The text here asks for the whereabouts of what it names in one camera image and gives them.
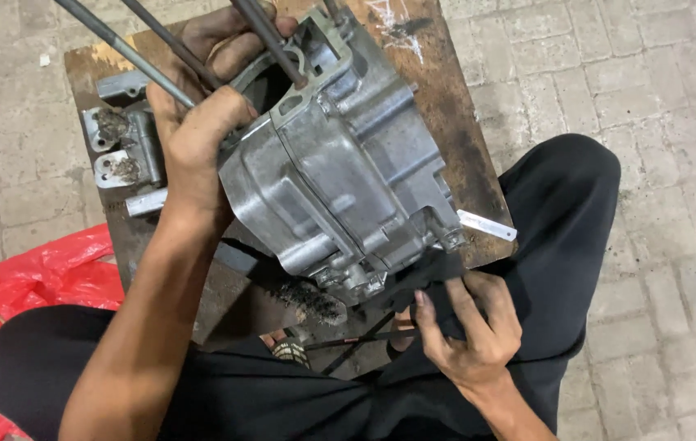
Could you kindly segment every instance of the hand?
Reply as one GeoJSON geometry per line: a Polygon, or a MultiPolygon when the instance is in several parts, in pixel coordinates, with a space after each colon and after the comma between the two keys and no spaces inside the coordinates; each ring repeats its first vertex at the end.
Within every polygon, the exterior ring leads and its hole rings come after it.
{"type": "Polygon", "coordinates": [[[464,284],[460,278],[447,281],[446,290],[467,341],[443,337],[435,321],[435,307],[423,291],[416,292],[416,322],[427,358],[463,395],[484,396],[509,379],[505,365],[519,349],[522,326],[502,278],[468,272],[463,279],[464,284]],[[488,320],[481,316],[471,294],[478,296],[488,320]]]}
{"type": "MultiPolygon", "coordinates": [[[[274,6],[267,2],[262,5],[274,19],[274,6]]],[[[275,23],[284,37],[293,35],[297,26],[292,17],[277,17],[275,23]]],[[[264,50],[260,38],[248,32],[245,20],[233,7],[190,20],[180,38],[224,82],[239,74],[264,50]]],[[[236,127],[250,124],[258,117],[258,112],[228,85],[207,96],[195,73],[170,51],[160,69],[199,103],[187,112],[159,85],[150,83],[147,86],[149,105],[165,157],[168,179],[165,206],[174,205],[176,208],[170,211],[186,216],[206,214],[227,227],[233,212],[220,185],[218,147],[227,134],[236,127]]]]}

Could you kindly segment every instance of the black pants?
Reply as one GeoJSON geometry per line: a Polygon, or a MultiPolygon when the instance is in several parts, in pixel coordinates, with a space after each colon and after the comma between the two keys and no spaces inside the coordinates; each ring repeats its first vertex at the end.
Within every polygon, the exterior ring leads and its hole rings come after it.
{"type": "MultiPolygon", "coordinates": [[[[500,177],[519,250],[484,271],[503,276],[523,328],[516,386],[556,430],[560,380],[581,348],[617,203],[620,166],[594,140],[563,135],[500,177]]],[[[444,333],[461,326],[442,286],[430,295],[444,333]]],[[[36,440],[56,439],[65,403],[113,312],[72,305],[0,328],[0,413],[36,440]]],[[[478,410],[415,341],[372,382],[343,381],[270,355],[257,337],[191,351],[160,439],[463,439],[490,435],[478,410]]]]}

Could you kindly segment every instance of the concrete floor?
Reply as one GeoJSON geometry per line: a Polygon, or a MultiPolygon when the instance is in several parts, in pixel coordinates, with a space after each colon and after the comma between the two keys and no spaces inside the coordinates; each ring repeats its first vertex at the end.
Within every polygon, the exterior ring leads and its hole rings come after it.
{"type": "MultiPolygon", "coordinates": [[[[142,29],[117,0],[85,3],[142,29]]],[[[171,22],[227,0],[144,3],[171,22]]],[[[623,164],[559,435],[696,439],[696,0],[441,3],[499,170],[567,131],[623,164]]],[[[0,0],[0,260],[103,222],[62,65],[94,40],[51,0],[0,0]]]]}

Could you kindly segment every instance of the aluminum engine block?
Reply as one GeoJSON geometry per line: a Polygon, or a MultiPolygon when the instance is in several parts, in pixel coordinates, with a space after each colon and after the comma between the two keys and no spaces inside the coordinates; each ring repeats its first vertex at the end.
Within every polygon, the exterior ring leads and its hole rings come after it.
{"type": "Polygon", "coordinates": [[[411,86],[344,11],[336,27],[310,10],[284,46],[309,80],[301,90],[268,54],[234,79],[262,116],[223,143],[220,177],[288,273],[354,305],[426,247],[465,239],[411,86]]]}

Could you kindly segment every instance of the forearm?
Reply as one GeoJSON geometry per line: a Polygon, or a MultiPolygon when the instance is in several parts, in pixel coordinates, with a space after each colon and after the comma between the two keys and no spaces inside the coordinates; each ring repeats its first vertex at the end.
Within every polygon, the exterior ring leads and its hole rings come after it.
{"type": "Polygon", "coordinates": [[[178,381],[227,225],[167,205],[124,304],[65,409],[61,439],[153,439],[178,381]]]}
{"type": "Polygon", "coordinates": [[[460,391],[481,412],[500,441],[557,440],[525,402],[508,371],[492,385],[460,391]]]}

